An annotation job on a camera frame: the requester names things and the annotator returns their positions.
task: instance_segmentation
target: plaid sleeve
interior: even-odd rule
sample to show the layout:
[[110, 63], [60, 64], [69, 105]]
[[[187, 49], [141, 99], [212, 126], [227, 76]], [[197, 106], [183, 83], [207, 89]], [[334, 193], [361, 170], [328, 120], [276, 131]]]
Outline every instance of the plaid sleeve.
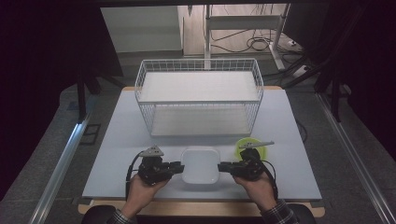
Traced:
[[106, 222], [106, 224], [134, 224], [131, 219], [122, 215], [121, 211], [117, 209], [113, 216]]
[[271, 224], [298, 224], [297, 217], [283, 200], [278, 200], [277, 205], [262, 213], [264, 223]]

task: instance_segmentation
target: green plate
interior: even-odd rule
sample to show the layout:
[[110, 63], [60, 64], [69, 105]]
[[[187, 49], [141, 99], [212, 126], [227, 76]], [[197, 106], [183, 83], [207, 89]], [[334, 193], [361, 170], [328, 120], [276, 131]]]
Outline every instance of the green plate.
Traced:
[[[242, 138], [239, 141], [236, 142], [235, 144], [235, 157], [241, 161], [241, 151], [245, 150], [244, 148], [239, 148], [240, 146], [247, 144], [247, 143], [260, 143], [261, 141], [255, 138], [251, 138], [251, 137], [246, 137], [246, 138]], [[256, 149], [259, 151], [260, 154], [260, 159], [262, 161], [265, 161], [266, 155], [267, 155], [267, 147], [256, 147]]]

